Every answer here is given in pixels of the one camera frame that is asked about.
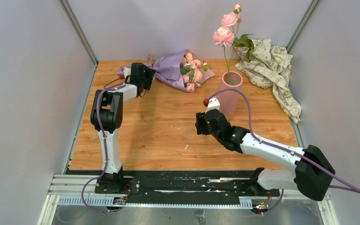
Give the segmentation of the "beige ribbon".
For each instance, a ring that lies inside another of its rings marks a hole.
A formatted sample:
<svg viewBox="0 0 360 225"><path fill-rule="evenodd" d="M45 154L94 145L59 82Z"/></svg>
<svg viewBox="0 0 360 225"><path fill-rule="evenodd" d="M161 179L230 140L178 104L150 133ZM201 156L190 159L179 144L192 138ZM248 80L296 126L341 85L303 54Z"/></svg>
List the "beige ribbon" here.
<svg viewBox="0 0 360 225"><path fill-rule="evenodd" d="M154 58L153 55L149 54L148 57L147 57L147 63L148 63L148 67L149 68L152 68L153 65L156 63L156 59Z"/></svg>

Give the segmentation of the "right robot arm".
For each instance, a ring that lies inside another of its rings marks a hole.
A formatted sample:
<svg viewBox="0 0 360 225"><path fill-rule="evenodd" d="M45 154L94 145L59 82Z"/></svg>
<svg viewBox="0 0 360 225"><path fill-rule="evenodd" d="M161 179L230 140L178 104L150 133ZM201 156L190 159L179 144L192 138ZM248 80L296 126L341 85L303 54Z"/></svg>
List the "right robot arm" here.
<svg viewBox="0 0 360 225"><path fill-rule="evenodd" d="M195 127L198 135L213 136L227 150L258 156L284 168L262 169L249 182L250 192L257 196L270 189L289 189L322 201L336 173L318 147L309 145L304 149L263 138L246 128L232 126L217 109L196 113Z"/></svg>

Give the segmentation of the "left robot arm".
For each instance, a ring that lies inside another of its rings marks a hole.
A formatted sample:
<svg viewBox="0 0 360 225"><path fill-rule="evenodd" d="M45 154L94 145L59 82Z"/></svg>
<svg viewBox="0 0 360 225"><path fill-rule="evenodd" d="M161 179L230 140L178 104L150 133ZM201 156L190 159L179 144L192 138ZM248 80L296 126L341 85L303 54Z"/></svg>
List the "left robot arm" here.
<svg viewBox="0 0 360 225"><path fill-rule="evenodd" d="M100 139L103 165L97 177L98 194L121 193L128 187L119 157L118 134L123 121L123 104L143 97L150 90L155 70L150 64L132 63L121 69L118 78L97 90L90 113L90 122Z"/></svg>

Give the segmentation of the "purple flower bouquet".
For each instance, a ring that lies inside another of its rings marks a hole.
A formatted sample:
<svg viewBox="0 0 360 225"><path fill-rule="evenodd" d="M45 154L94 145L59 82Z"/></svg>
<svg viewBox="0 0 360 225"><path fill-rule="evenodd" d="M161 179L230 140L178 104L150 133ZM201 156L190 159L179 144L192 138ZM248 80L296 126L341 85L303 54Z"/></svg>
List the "purple flower bouquet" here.
<svg viewBox="0 0 360 225"><path fill-rule="evenodd" d="M118 70L117 74L121 77L124 67L131 68L131 64L122 66ZM157 79L185 92L194 92L202 83L215 75L207 66L207 62L199 60L190 50L165 55L156 61L152 69L155 70L152 82Z"/></svg>

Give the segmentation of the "pink cylindrical vase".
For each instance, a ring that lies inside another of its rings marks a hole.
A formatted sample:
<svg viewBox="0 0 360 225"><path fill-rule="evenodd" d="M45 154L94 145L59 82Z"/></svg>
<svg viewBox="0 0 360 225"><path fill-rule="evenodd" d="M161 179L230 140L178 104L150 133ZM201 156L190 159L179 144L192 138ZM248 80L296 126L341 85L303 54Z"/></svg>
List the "pink cylindrical vase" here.
<svg viewBox="0 0 360 225"><path fill-rule="evenodd" d="M242 84L243 78L239 73L234 71L225 72L220 78L217 91L224 89L241 90ZM230 120L235 114L240 94L229 90L217 94L216 98L220 103L219 111L224 114L227 120Z"/></svg>

